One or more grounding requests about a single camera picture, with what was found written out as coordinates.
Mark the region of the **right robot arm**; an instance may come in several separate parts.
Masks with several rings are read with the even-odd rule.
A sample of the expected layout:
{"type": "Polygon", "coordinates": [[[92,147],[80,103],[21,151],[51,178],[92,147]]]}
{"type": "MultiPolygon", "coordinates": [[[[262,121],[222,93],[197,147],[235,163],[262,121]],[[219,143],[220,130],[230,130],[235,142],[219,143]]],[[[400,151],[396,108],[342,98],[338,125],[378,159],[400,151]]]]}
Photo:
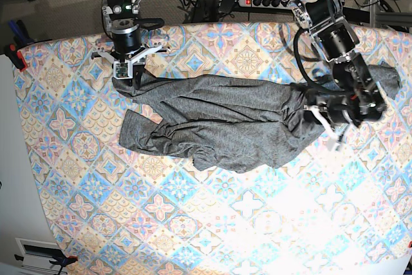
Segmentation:
{"type": "Polygon", "coordinates": [[[161,18],[143,19],[139,16],[141,0],[102,0],[101,17],[104,33],[111,39],[110,50],[98,48],[91,56],[107,60],[113,78],[138,89],[145,72],[146,57],[167,50],[161,44],[148,46],[141,31],[157,30],[164,26],[161,18]]]}

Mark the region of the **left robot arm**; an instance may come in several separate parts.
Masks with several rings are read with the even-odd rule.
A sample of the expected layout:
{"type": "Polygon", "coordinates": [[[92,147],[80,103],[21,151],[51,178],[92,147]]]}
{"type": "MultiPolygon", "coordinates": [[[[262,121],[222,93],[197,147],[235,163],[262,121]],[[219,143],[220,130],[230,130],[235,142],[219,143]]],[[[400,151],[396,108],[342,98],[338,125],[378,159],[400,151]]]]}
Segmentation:
{"type": "Polygon", "coordinates": [[[355,47],[359,38],[342,12],[340,0],[290,0],[299,30],[294,37],[294,56],[299,71],[313,90],[304,110],[323,125],[329,136],[328,149],[338,150],[343,132],[340,124],[359,127],[364,121],[378,121],[386,110],[379,87],[362,55],[355,47]],[[328,89],[306,73],[299,54],[299,38],[307,33],[321,60],[332,67],[332,81],[338,90],[328,89]]]}

